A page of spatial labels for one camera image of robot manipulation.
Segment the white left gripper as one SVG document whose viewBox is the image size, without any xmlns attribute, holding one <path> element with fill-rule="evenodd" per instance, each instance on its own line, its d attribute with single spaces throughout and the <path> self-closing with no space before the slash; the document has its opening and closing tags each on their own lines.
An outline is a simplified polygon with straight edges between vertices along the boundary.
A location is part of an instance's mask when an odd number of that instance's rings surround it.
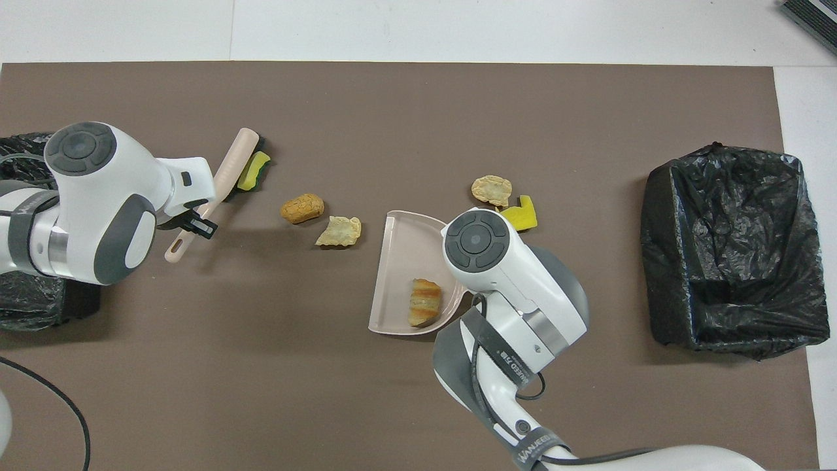
<svg viewBox="0 0 837 471">
<path fill-rule="evenodd" d="M 175 230 L 185 224 L 186 232 L 211 239 L 218 224 L 200 217 L 189 217 L 191 209 L 212 202 L 217 197 L 212 170 L 203 157 L 158 158 L 162 165 L 162 204 L 157 208 L 171 217 L 156 229 Z"/>
</svg>

